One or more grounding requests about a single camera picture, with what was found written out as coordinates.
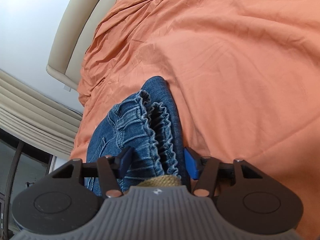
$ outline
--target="orange bed sheet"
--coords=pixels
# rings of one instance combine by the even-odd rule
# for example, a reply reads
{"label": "orange bed sheet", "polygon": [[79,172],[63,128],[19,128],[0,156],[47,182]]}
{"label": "orange bed sheet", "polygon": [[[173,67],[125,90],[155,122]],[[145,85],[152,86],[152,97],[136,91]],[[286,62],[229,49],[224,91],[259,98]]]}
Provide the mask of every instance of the orange bed sheet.
{"label": "orange bed sheet", "polygon": [[85,160],[114,104],[160,75],[185,146],[277,179],[303,201],[298,233],[320,234],[320,0],[118,0],[81,75],[72,158]]}

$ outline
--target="gray rubber pad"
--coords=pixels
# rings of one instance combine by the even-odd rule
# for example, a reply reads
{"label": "gray rubber pad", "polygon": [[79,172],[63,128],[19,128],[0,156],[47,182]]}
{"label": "gray rubber pad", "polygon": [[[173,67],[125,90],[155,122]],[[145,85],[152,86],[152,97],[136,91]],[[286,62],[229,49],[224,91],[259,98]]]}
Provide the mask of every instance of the gray rubber pad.
{"label": "gray rubber pad", "polygon": [[13,240],[302,240],[295,231],[255,235],[225,221],[209,198],[191,195],[185,186],[131,187],[104,201],[86,225],[61,235],[22,231]]}

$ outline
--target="beige headboard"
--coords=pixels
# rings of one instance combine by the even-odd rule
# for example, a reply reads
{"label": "beige headboard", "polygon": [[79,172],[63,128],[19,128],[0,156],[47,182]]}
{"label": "beige headboard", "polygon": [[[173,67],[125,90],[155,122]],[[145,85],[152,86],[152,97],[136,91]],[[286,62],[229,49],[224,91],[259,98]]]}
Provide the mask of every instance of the beige headboard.
{"label": "beige headboard", "polygon": [[70,0],[51,48],[47,72],[77,89],[81,62],[94,31],[116,0]]}

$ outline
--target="blue denim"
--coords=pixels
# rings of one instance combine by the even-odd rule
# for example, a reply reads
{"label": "blue denim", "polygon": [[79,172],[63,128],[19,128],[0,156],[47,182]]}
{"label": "blue denim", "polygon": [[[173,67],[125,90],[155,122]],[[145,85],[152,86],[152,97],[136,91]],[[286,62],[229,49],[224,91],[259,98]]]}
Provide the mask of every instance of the blue denim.
{"label": "blue denim", "polygon": [[[160,76],[148,79],[138,93],[112,107],[92,135],[87,162],[116,156],[127,146],[135,151],[126,176],[118,179],[122,191],[165,174],[181,177],[189,187],[178,111]],[[101,195],[98,178],[89,178],[87,187]]]}

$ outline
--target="beige curtain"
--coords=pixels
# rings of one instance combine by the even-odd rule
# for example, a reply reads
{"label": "beige curtain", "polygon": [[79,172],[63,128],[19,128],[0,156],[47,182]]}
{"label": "beige curtain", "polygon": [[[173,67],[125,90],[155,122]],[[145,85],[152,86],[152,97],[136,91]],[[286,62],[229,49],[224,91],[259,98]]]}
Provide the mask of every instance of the beige curtain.
{"label": "beige curtain", "polygon": [[0,127],[45,152],[68,159],[82,116],[0,70]]}

